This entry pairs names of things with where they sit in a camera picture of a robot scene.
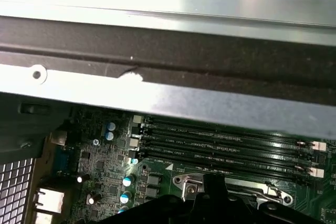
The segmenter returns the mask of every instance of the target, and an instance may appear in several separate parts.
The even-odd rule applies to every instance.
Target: dimm slot
[[[246,160],[273,163],[278,165],[295,166],[298,164],[311,166],[311,162],[297,159],[289,155],[278,155],[264,151],[251,151],[246,148],[236,148],[232,146],[225,146],[211,143],[204,143],[202,141],[185,141],[175,137],[157,137],[157,136],[144,136],[144,140],[148,139],[149,145],[162,145],[167,147],[174,147],[184,149],[186,151],[202,151],[206,153],[217,153],[226,157],[241,158]]]
[[[265,154],[263,157],[274,157],[275,153],[281,153],[282,157],[284,158],[283,160],[293,160],[294,158],[301,157],[303,158],[305,155],[300,156],[298,152],[293,152],[293,151],[288,151],[288,150],[277,150],[271,147],[260,147],[260,145],[252,145],[252,144],[240,144],[240,145],[225,145],[225,141],[221,140],[213,140],[213,139],[188,139],[185,137],[175,137],[175,136],[167,136],[164,134],[155,134],[152,133],[151,135],[143,135],[143,138],[146,139],[148,137],[151,139],[151,137],[154,140],[162,140],[164,139],[166,142],[172,141],[176,143],[182,143],[182,144],[193,144],[197,143],[200,144],[200,147],[202,145],[207,146],[207,145],[212,145],[212,146],[218,146],[221,148],[218,148],[219,150],[223,150],[226,152],[245,152],[246,155],[253,154],[253,155],[259,155],[259,154]]]
[[[306,150],[302,150],[302,148],[298,146],[273,143],[271,141],[258,140],[258,139],[252,139],[252,138],[246,138],[246,137],[237,138],[236,136],[231,136],[231,135],[220,135],[220,137],[210,137],[210,136],[200,135],[201,133],[198,134],[195,131],[181,133],[181,132],[174,132],[174,131],[171,132],[171,131],[165,131],[165,130],[159,130],[159,129],[152,130],[151,133],[148,133],[148,135],[151,135],[151,134],[183,137],[185,139],[190,139],[190,140],[217,141],[223,144],[230,144],[232,146],[237,146],[237,147],[244,146],[244,147],[249,147],[249,148],[253,148],[256,150],[272,151],[273,153],[281,153],[281,154],[289,154],[289,155],[301,154],[302,156],[310,155]]]
[[[287,168],[287,167],[281,167],[278,165],[270,165],[270,164],[263,164],[263,163],[256,163],[252,161],[244,161],[241,159],[229,159],[224,158],[219,155],[215,155],[214,153],[209,156],[205,155],[203,153],[192,153],[188,151],[183,151],[180,149],[174,149],[174,148],[168,148],[168,147],[159,147],[159,146],[146,146],[141,149],[141,151],[152,151],[152,152],[159,152],[159,153],[165,153],[170,155],[176,155],[176,156],[183,156],[188,157],[191,159],[198,159],[202,160],[204,162],[213,162],[214,164],[221,164],[225,167],[237,170],[245,170],[246,172],[250,171],[251,169],[254,170],[265,170],[266,172],[272,172],[276,174],[293,174],[300,176],[302,172],[298,172],[295,168]]]
[[[282,148],[288,148],[290,150],[300,150],[303,149],[300,146],[296,145],[296,141],[289,141],[289,140],[283,140],[281,138],[277,137],[256,137],[256,136],[249,136],[248,134],[239,134],[239,133],[227,133],[227,132],[220,132],[220,131],[210,131],[210,130],[203,130],[198,131],[194,128],[189,127],[179,127],[179,126],[170,126],[165,124],[144,124],[144,128],[151,129],[152,131],[167,131],[174,134],[188,134],[188,135],[196,135],[196,136],[204,136],[204,137],[210,137],[213,139],[226,139],[231,140],[235,142],[243,142],[243,141],[258,141],[258,144],[267,143],[267,141],[270,141],[275,144],[281,144],[283,145]]]
[[[156,124],[156,125],[164,125],[165,127],[178,127],[178,128],[189,128],[189,129],[195,129],[199,131],[215,131],[216,133],[232,133],[232,134],[238,134],[238,135],[245,135],[245,136],[252,136],[252,137],[259,137],[264,138],[267,140],[272,141],[281,141],[281,142],[290,142],[290,143],[296,143],[297,141],[301,141],[302,139],[296,137],[296,136],[284,136],[284,135],[274,135],[267,132],[247,132],[247,131],[240,131],[238,129],[234,129],[227,126],[219,125],[217,127],[214,127],[213,125],[209,124],[209,127],[204,127],[200,125],[195,125],[194,122],[187,123],[187,122],[178,122],[176,121],[171,122],[168,120],[160,120],[160,119],[149,119],[150,123]]]
[[[144,157],[150,157],[150,158],[158,158],[158,159],[164,159],[171,162],[177,162],[177,163],[183,163],[185,165],[191,165],[191,166],[198,166],[202,168],[207,169],[213,169],[213,170],[221,170],[222,172],[226,173],[234,173],[234,172],[243,172],[246,174],[255,174],[260,176],[266,176],[268,178],[274,178],[274,179],[283,179],[292,181],[299,184],[305,184],[306,179],[310,179],[309,176],[296,176],[294,174],[277,174],[273,173],[272,171],[263,171],[263,170],[241,170],[239,168],[232,169],[230,167],[225,167],[223,165],[218,165],[216,163],[212,164],[209,161],[204,160],[195,160],[192,158],[184,157],[184,156],[174,156],[170,154],[165,153],[158,153],[158,152],[152,152],[152,151],[144,151]]]

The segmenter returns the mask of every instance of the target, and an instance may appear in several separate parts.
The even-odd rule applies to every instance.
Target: blue capacitor
[[[132,183],[134,182],[134,176],[133,175],[127,175],[123,180],[122,180],[122,184],[125,187],[128,187],[130,185],[132,185]]]
[[[115,123],[113,123],[113,122],[108,123],[108,124],[107,124],[107,129],[108,129],[109,131],[114,131],[114,130],[116,129],[116,125],[115,125]]]
[[[114,138],[114,134],[112,132],[108,132],[105,135],[106,140],[111,141]]]
[[[122,204],[127,204],[128,201],[132,198],[132,194],[130,191],[124,191],[122,195],[120,195],[120,202]]]
[[[120,214],[121,212],[125,212],[128,209],[129,209],[128,206],[123,206],[122,208],[120,208],[120,210],[118,211],[118,213]]]

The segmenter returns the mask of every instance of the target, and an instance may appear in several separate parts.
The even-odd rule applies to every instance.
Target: screw hole
[[[286,196],[283,200],[284,200],[287,204],[291,202],[291,199],[290,199],[288,196]]]
[[[177,184],[181,183],[181,179],[180,178],[175,178],[175,183],[177,183]]]
[[[41,73],[40,73],[40,71],[35,71],[35,72],[33,73],[33,77],[34,77],[34,79],[38,79],[38,78],[40,78],[40,77],[41,77]]]

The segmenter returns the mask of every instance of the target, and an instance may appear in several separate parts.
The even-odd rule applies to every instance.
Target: surface-mount component
[[[154,186],[158,186],[160,184],[161,181],[161,176],[157,175],[157,174],[150,174],[148,176],[148,180],[147,183],[149,185],[154,185]]]
[[[159,189],[155,187],[148,186],[146,188],[146,196],[148,197],[156,198],[158,196],[158,193],[159,193]]]

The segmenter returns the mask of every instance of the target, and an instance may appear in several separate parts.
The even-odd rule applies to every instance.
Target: metal panel
[[[0,165],[1,224],[23,223],[33,165],[32,158]]]
[[[336,107],[47,70],[0,65],[0,90],[148,114],[336,139]]]
[[[0,0],[0,15],[336,44],[336,0]]]

